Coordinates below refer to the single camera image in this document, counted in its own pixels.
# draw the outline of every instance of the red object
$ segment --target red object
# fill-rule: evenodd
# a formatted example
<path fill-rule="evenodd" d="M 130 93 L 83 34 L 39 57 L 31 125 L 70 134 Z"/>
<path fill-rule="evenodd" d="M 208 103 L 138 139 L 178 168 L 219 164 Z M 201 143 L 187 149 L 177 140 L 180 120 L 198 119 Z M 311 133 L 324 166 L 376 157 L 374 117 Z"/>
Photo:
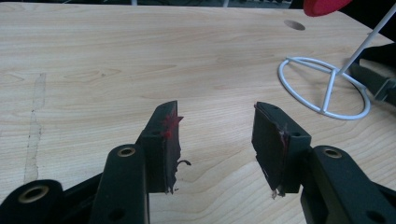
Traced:
<path fill-rule="evenodd" d="M 346 5 L 352 0 L 304 0 L 304 13 L 310 17 L 330 14 Z"/>

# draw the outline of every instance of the black object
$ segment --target black object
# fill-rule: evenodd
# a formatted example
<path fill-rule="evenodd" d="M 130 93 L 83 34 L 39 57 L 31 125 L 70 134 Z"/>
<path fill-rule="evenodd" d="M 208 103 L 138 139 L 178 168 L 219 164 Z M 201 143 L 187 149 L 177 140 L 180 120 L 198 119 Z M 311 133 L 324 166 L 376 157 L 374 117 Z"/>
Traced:
<path fill-rule="evenodd" d="M 0 223 L 149 223 L 149 193 L 173 192 L 181 119 L 177 101 L 158 106 L 136 144 L 110 151 L 102 174 L 66 191 L 55 180 L 23 185 L 1 204 Z"/>
<path fill-rule="evenodd" d="M 377 72 L 360 66 L 360 59 L 396 68 L 396 43 L 364 49 L 349 67 L 351 76 L 366 86 L 377 101 L 385 101 L 396 106 L 396 78 L 382 77 Z"/>
<path fill-rule="evenodd" d="M 311 136 L 276 106 L 258 102 L 252 144 L 272 190 L 297 193 L 307 223 L 396 223 L 396 192 L 369 180 L 336 147 Z"/>

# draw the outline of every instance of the red marking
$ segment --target red marking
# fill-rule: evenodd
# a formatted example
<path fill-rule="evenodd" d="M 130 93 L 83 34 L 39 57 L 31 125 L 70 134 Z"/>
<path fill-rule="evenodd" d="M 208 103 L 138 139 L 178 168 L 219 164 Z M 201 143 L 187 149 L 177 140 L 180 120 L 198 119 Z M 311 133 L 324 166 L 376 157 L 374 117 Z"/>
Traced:
<path fill-rule="evenodd" d="M 174 129 L 178 126 L 183 117 L 177 117 L 175 111 L 172 111 L 171 115 L 166 115 L 162 124 L 166 131 L 162 132 L 161 135 L 169 139 L 173 136 Z"/>

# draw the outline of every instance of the wooden table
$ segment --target wooden table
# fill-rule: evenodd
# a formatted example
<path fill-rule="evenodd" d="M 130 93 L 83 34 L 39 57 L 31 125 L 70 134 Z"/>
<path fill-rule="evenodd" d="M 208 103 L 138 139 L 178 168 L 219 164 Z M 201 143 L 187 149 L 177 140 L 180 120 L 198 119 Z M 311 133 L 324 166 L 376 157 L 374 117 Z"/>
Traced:
<path fill-rule="evenodd" d="M 305 30 L 288 27 L 297 21 Z M 154 108 L 178 100 L 182 159 L 174 195 L 150 194 L 152 223 L 305 223 L 300 195 L 271 198 L 250 143 L 257 101 L 281 107 L 312 146 L 347 151 L 375 182 L 396 189 L 396 110 L 373 102 L 360 120 L 330 119 L 277 78 L 286 56 L 341 67 L 367 34 L 342 13 L 301 10 L 0 4 L 0 201 L 24 182 L 64 189 L 103 171 L 133 143 Z M 378 36 L 373 46 L 388 44 Z M 288 66 L 320 104 L 328 76 Z M 337 80 L 331 111 L 362 108 Z"/>

